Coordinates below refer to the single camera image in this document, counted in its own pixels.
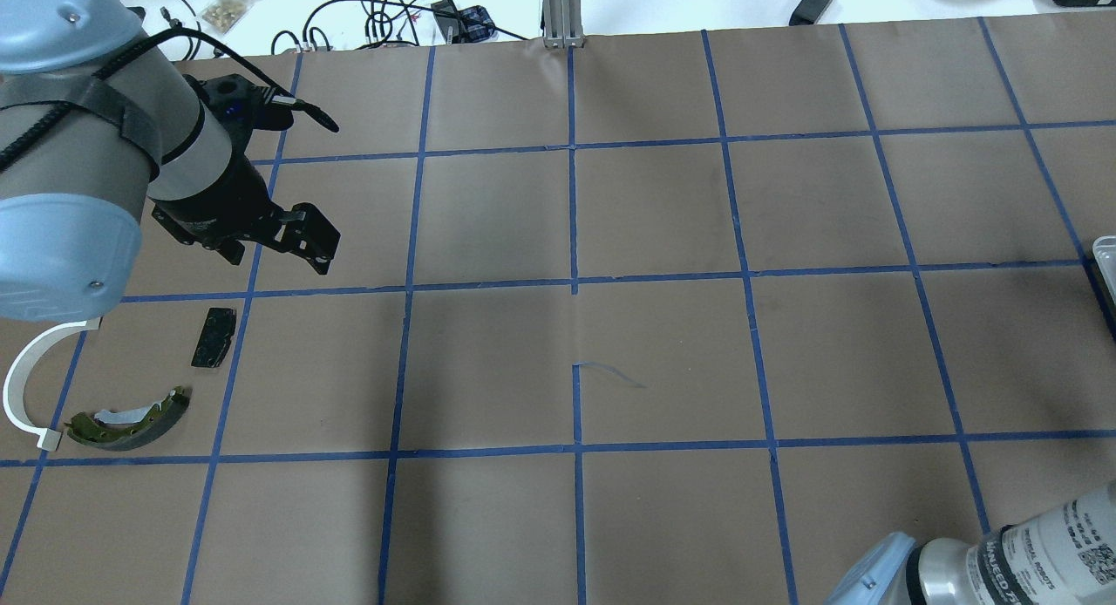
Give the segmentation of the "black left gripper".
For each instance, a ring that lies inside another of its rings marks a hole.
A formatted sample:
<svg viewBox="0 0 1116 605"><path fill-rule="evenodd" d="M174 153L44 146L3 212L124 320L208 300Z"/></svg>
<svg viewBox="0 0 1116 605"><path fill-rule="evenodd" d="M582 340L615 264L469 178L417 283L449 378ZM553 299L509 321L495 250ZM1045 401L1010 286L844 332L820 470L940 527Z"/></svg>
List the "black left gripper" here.
<svg viewBox="0 0 1116 605"><path fill-rule="evenodd" d="M317 207L286 211L268 195L266 180L246 156L254 131L287 131L294 124L294 98L275 87L260 87L243 76L185 81L215 116L218 133L231 152L218 165L220 175L184 199L156 199L152 217L176 242L200 243L238 266L244 241L304 259L318 275L330 272L340 232Z"/></svg>

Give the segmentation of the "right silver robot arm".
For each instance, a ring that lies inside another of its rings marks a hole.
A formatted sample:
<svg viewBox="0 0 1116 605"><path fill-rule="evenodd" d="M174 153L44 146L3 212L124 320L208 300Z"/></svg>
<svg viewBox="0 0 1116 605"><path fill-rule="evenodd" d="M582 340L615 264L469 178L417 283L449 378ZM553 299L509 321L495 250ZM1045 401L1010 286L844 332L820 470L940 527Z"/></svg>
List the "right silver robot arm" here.
<svg viewBox="0 0 1116 605"><path fill-rule="evenodd" d="M1113 604L1113 482L977 544L916 544L894 531L838 580L826 604Z"/></svg>

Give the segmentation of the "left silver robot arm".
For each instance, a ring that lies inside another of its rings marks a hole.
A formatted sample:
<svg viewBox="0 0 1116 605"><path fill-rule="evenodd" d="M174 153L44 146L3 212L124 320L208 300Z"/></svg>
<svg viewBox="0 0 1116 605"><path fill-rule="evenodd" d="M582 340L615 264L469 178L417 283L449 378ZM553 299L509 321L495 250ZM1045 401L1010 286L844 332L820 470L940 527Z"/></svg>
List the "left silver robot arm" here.
<svg viewBox="0 0 1116 605"><path fill-rule="evenodd" d="M3 0L1 313L84 321L122 302L142 215L239 265L246 244L330 271L340 234L317 207L279 207L246 156L254 131L304 112L339 127L259 66L199 80L121 0Z"/></svg>

